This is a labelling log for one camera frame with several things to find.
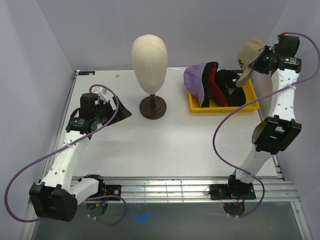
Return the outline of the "beige baseball cap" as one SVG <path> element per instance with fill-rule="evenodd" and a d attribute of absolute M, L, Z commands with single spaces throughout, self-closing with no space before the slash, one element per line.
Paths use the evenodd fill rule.
<path fill-rule="evenodd" d="M 251 78 L 253 69 L 250 67 L 250 64 L 252 64 L 261 55 L 264 48 L 265 44 L 255 38 L 246 41 L 238 52 L 238 64 L 242 69 L 242 75 L 236 82 L 236 86 L 238 88 L 243 87 Z"/>

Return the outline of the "black baseball cap gold logo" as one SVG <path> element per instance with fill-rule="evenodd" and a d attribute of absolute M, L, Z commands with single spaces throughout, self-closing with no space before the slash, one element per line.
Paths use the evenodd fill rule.
<path fill-rule="evenodd" d="M 221 107 L 240 107 L 246 103 L 246 95 L 236 82 L 240 76 L 230 70 L 221 69 L 215 74 L 215 84 L 221 92 L 217 102 Z"/>

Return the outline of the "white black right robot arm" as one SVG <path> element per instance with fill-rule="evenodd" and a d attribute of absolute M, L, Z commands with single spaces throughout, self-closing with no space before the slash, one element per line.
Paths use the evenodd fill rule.
<path fill-rule="evenodd" d="M 251 193 L 254 176 L 278 152 L 283 152 L 302 130 L 294 114 L 295 86 L 302 61 L 295 55 L 300 39 L 279 35 L 278 42 L 267 46 L 259 39 L 244 43 L 238 52 L 238 63 L 243 74 L 236 85 L 242 87 L 253 72 L 270 75 L 272 90 L 269 115 L 253 131 L 252 148 L 242 163 L 228 178 L 226 194 L 237 199 Z"/>

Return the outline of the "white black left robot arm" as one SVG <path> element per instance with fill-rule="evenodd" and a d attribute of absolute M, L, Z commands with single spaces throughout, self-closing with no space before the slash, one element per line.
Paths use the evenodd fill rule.
<path fill-rule="evenodd" d="M 102 176 L 98 174 L 87 174 L 75 185 L 71 185 L 71 181 L 92 133 L 99 126 L 106 127 L 132 115 L 118 96 L 113 96 L 112 100 L 115 109 L 103 93 L 81 95 L 80 106 L 71 113 L 65 129 L 63 150 L 55 155 L 41 183 L 34 183 L 29 190 L 38 217 L 69 222 L 74 218 L 80 203 L 88 198 L 100 200 L 108 193 Z"/>

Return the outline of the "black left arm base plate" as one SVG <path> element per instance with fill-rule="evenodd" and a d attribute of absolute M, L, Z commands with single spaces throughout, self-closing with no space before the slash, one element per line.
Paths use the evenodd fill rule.
<path fill-rule="evenodd" d="M 109 198 L 104 198 L 106 201 L 120 201 L 118 197 L 121 196 L 122 186 L 119 184 L 107 184 L 102 187 L 103 196 L 112 196 Z"/>

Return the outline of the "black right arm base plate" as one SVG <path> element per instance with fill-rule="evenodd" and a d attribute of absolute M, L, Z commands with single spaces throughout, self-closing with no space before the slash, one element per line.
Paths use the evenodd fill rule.
<path fill-rule="evenodd" d="M 210 184 L 209 195 L 211 200 L 238 200 L 244 197 L 247 200 L 255 200 L 256 193 L 253 185 L 231 186 L 230 184 Z"/>

